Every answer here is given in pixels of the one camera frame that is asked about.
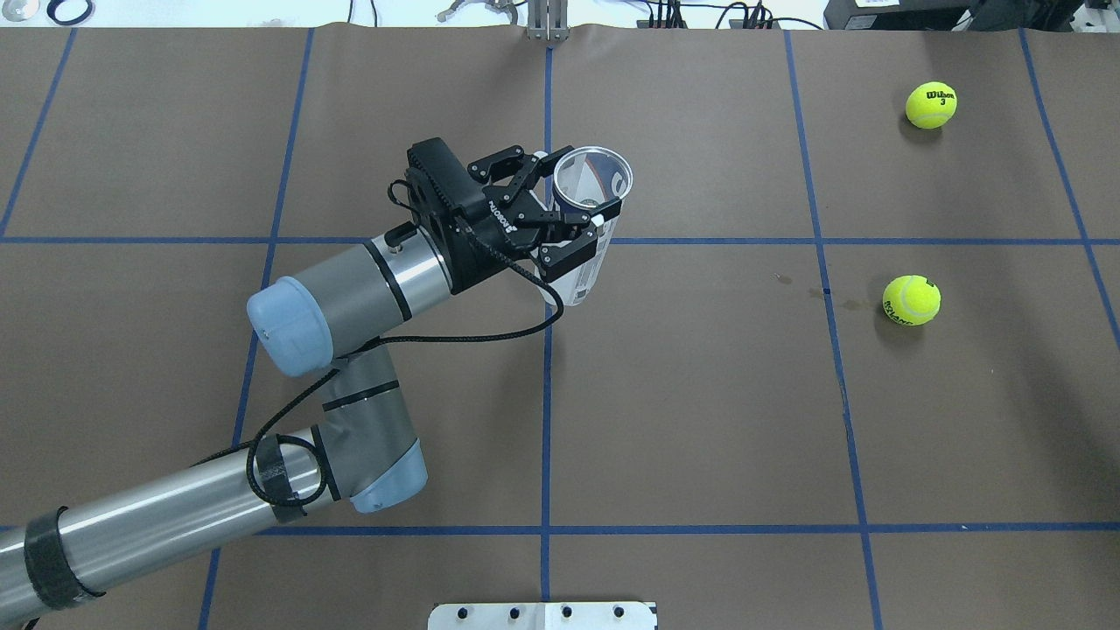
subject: tennis ball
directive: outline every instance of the tennis ball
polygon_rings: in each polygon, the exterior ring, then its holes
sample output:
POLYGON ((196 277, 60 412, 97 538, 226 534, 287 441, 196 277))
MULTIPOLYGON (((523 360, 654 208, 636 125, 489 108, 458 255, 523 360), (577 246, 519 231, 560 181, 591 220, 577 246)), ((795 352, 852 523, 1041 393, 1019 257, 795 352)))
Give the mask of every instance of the tennis ball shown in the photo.
POLYGON ((920 326, 941 309, 941 290, 924 276, 895 278, 883 291, 883 309, 896 324, 920 326))
POLYGON ((956 113, 956 92, 941 83, 923 83, 906 99, 906 118, 918 129, 936 129, 956 113))

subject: black cable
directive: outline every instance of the black cable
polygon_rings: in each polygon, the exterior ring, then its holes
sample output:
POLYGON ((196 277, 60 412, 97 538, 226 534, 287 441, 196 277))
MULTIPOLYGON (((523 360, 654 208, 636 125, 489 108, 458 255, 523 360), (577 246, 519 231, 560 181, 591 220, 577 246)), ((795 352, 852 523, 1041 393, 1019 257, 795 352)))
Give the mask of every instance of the black cable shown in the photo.
POLYGON ((724 18, 727 17, 727 12, 730 11, 731 9, 734 9, 737 6, 738 7, 743 7, 743 21, 744 22, 747 21, 747 12, 750 10, 750 7, 747 7, 746 2, 731 2, 727 7, 724 7, 724 12, 720 13, 719 15, 719 19, 716 20, 716 28, 719 28, 719 25, 724 24, 724 18))
MULTIPOLYGON (((392 184, 389 185, 389 191, 388 191, 389 197, 394 204, 409 207, 407 204, 398 200, 396 196, 393 194, 393 186, 400 184, 404 184, 405 186, 408 186, 408 183, 404 182, 403 179, 394 180, 392 184)), ((456 216, 455 221, 459 230, 467 237, 467 240, 470 242, 473 247, 482 250, 491 258, 497 260, 502 265, 505 265, 508 269, 512 269, 519 276, 525 278, 536 287, 548 293, 549 296, 552 298, 552 300, 556 303, 557 307, 556 312, 540 324, 530 326, 528 328, 522 328, 520 331, 514 331, 512 333, 500 333, 492 335, 457 335, 457 336, 403 335, 395 337, 374 337, 367 341, 365 344, 363 344, 362 348, 355 350, 353 354, 366 352, 373 350, 374 348, 379 348, 390 343, 484 343, 492 341, 508 341, 539 333, 544 328, 548 328, 549 326, 554 324, 561 316, 563 316, 564 312, 563 299, 560 297, 560 294, 557 293, 554 288, 549 286, 548 282, 541 280, 536 276, 533 276, 532 274, 526 271, 523 267, 517 265, 517 262, 512 258, 505 256, 504 253, 494 249, 489 244, 483 242, 477 237, 477 234, 475 234, 474 230, 466 222, 466 220, 464 220, 460 216, 456 216)), ((273 414, 273 416, 269 418, 267 423, 264 423, 264 426, 262 426, 253 436, 253 438, 250 439, 249 442, 243 442, 236 446, 232 446, 230 448, 215 453, 214 455, 206 457, 199 463, 208 462, 217 457, 224 457, 225 455, 228 455, 231 453, 236 453, 241 450, 248 448, 249 453, 246 453, 245 455, 245 479, 249 481, 250 490, 252 490, 253 494, 255 494, 260 500, 272 506, 291 507, 291 508, 301 508, 304 506, 307 506, 316 501, 319 497, 323 495, 323 493, 327 489, 327 479, 326 475, 323 474, 321 472, 327 469, 327 461, 323 451, 317 448, 314 444, 305 439, 300 439, 298 437, 292 437, 290 435, 277 436, 277 441, 280 444, 292 444, 299 446, 301 448, 307 450, 311 454, 311 456, 315 457, 316 465, 318 466, 319 470, 319 484, 316 487, 315 492, 312 492, 308 497, 304 497, 302 499, 300 498, 277 499, 276 497, 269 495, 269 493, 263 488, 261 488, 260 482, 256 481, 256 474, 253 471, 253 463, 256 460, 256 451, 260 448, 261 442, 264 439, 268 433, 272 430, 272 427, 274 427, 277 423, 283 419, 283 417, 287 416, 292 409, 298 407, 300 402, 306 400, 309 396, 315 393, 319 388, 321 388, 328 381, 330 381, 330 379, 333 379, 337 373, 338 373, 337 369, 332 369, 326 374, 324 374, 319 380, 315 381, 310 387, 299 392, 299 395, 292 398, 287 405, 283 406, 283 408, 273 414)))
POLYGON ((399 205, 399 206, 403 207, 404 210, 412 210, 411 205, 409 205, 409 204, 402 202, 401 200, 396 198, 396 193, 393 192, 393 186, 398 186, 398 185, 404 186, 405 188, 409 187, 409 183, 405 182, 404 179, 393 179, 393 183, 389 185, 389 191, 388 191, 389 201, 393 202, 394 205, 399 205))
POLYGON ((318 499, 326 491, 327 475, 323 474, 323 471, 327 470, 327 461, 324 457, 323 451, 316 448, 314 444, 307 442, 306 439, 300 439, 298 437, 292 437, 290 435, 277 436, 277 442, 281 444, 295 444, 296 446, 306 448, 308 452, 311 453, 311 456, 315 457, 315 463, 319 469, 319 485, 315 489, 315 492, 312 492, 308 497, 305 497, 302 499, 299 498, 277 499, 276 497, 270 497, 269 493, 265 492, 264 489, 261 488, 260 483, 256 481, 256 474, 253 472, 253 463, 256 461, 256 450, 260 448, 261 442, 264 439, 264 436, 268 435, 270 430, 272 430, 272 427, 274 427, 277 423, 283 419, 283 417, 287 416, 292 409, 298 407, 300 402, 306 400, 307 397, 315 393, 320 387, 327 385, 327 381, 335 378, 335 374, 337 373, 338 370, 333 369, 326 374, 324 374, 323 378, 315 381, 315 383, 311 387, 299 392, 299 395, 297 395, 296 398, 292 398, 287 405, 284 405, 282 409, 273 414, 272 417, 269 418, 269 421, 264 423, 264 426, 262 426, 260 430, 256 432, 256 435, 254 435, 253 438, 249 441, 249 454, 245 455, 245 479, 249 480, 249 489, 252 490, 253 494, 256 494, 256 498, 260 499, 261 501, 264 501, 270 506, 280 506, 284 508, 301 508, 318 499))
POLYGON ((801 18, 771 18, 771 19, 768 19, 766 21, 767 21, 767 24, 774 24, 774 22, 780 22, 780 21, 801 22, 801 24, 808 24, 809 26, 815 28, 816 30, 827 30, 825 28, 823 28, 821 26, 818 26, 818 25, 815 25, 815 24, 813 24, 813 22, 811 22, 809 20, 803 20, 801 18))
POLYGON ((235 444, 235 445, 233 445, 233 446, 231 446, 228 448, 223 448, 223 450, 218 451, 217 453, 214 453, 213 455, 207 455, 206 458, 204 458, 204 460, 198 460, 197 462, 190 464, 190 467, 193 469, 193 467, 195 467, 195 466, 197 466, 199 464, 205 464, 206 462, 213 462, 214 460, 220 460, 222 457, 225 457, 226 455, 231 455, 233 453, 236 453, 237 451, 243 451, 243 450, 245 450, 248 447, 249 447, 249 443, 248 442, 242 442, 241 444, 235 444))
POLYGON ((764 11, 762 2, 755 4, 755 8, 750 10, 750 17, 743 22, 743 28, 756 28, 758 26, 758 18, 763 17, 764 11))
MULTIPOLYGON (((381 20, 377 18, 377 6, 373 3, 373 0, 370 0, 370 8, 373 9, 373 26, 375 27, 381 26, 379 24, 381 20)), ((346 24, 351 24, 353 20, 354 20, 354 0, 351 0, 351 10, 348 13, 346 13, 346 24)))

